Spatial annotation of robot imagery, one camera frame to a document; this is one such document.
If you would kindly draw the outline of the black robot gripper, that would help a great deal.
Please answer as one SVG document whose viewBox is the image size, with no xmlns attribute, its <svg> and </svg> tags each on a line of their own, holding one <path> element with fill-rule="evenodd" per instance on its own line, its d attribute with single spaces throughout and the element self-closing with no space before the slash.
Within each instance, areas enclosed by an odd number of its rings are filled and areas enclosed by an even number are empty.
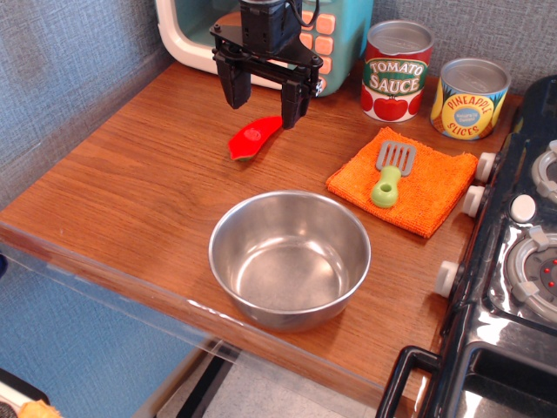
<svg viewBox="0 0 557 418">
<path fill-rule="evenodd" d="M 252 94 L 253 76 L 282 84 L 281 118 L 291 129 L 307 113 L 312 97 L 323 90 L 323 59 L 300 40 L 300 1 L 241 1 L 239 23 L 221 19 L 210 29 L 213 60 L 227 103 L 243 106 Z"/>
</svg>

